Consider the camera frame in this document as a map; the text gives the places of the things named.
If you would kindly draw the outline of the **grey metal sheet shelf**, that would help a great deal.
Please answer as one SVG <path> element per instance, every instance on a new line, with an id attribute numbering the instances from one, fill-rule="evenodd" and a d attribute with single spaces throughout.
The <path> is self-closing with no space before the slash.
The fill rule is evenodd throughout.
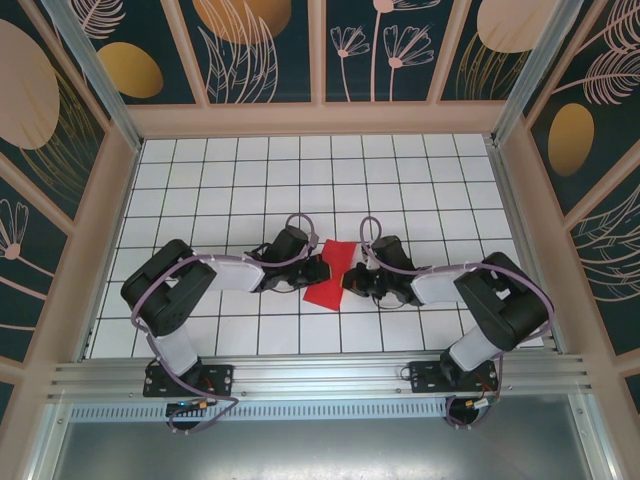
<path id="1" fill-rule="evenodd" d="M 55 480 L 592 480 L 572 431 L 437 419 L 222 422 L 193 437 L 160 424 L 75 424 Z"/>

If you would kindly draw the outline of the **long aluminium mounting rail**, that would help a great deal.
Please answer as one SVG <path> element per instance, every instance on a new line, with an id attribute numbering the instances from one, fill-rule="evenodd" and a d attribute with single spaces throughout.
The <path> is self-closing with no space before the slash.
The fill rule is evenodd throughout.
<path id="1" fill-rule="evenodd" d="M 403 381 L 412 361 L 436 361 L 430 352 L 211 357 L 204 364 L 233 366 L 233 396 L 253 400 L 325 400 L 407 397 Z M 144 359 L 96 359 L 54 368 L 47 397 L 66 402 L 143 401 Z M 595 385 L 579 355 L 516 350 L 504 357 L 506 395 L 587 393 Z"/>

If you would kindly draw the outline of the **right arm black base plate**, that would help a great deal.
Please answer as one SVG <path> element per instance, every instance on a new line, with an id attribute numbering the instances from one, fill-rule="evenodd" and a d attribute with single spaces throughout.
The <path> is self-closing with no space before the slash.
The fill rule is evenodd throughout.
<path id="1" fill-rule="evenodd" d="M 471 371 L 439 361 L 412 361 L 400 370 L 400 378 L 410 383 L 413 393 L 464 393 L 496 391 L 498 372 L 493 361 L 485 361 Z"/>

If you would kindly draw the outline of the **aluminium side rail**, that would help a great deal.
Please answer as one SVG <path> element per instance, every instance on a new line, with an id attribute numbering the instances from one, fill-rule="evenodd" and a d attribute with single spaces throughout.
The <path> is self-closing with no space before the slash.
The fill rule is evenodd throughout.
<path id="1" fill-rule="evenodd" d="M 535 280 L 549 300 L 553 301 L 537 257 L 537 249 L 525 216 L 521 195 L 517 192 L 516 182 L 509 171 L 506 157 L 502 150 L 492 143 L 490 135 L 485 135 L 484 141 L 501 198 L 505 203 L 509 225 L 514 230 L 514 243 L 521 261 L 521 269 Z"/>

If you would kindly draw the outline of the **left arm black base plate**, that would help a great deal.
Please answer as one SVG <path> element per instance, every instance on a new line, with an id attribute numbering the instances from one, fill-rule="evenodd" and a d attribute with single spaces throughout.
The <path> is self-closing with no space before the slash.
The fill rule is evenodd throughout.
<path id="1" fill-rule="evenodd" d="M 232 365 L 195 364 L 180 379 L 192 388 L 208 394 L 230 396 L 233 383 Z M 145 369 L 142 395 L 146 398 L 195 397 L 191 390 L 177 384 L 160 365 Z"/>

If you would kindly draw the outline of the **aluminium corner post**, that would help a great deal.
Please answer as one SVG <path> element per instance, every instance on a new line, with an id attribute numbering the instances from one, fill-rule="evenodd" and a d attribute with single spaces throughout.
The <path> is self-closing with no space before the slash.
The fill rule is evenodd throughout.
<path id="1" fill-rule="evenodd" d="M 78 23 L 75 13 L 66 0 L 41 1 L 126 143 L 138 154 L 141 150 L 141 136 L 137 127 L 95 48 Z"/>
<path id="2" fill-rule="evenodd" d="M 561 48 L 584 0 L 558 0 L 492 129 L 487 147 L 498 149 L 508 138 L 536 87 Z"/>

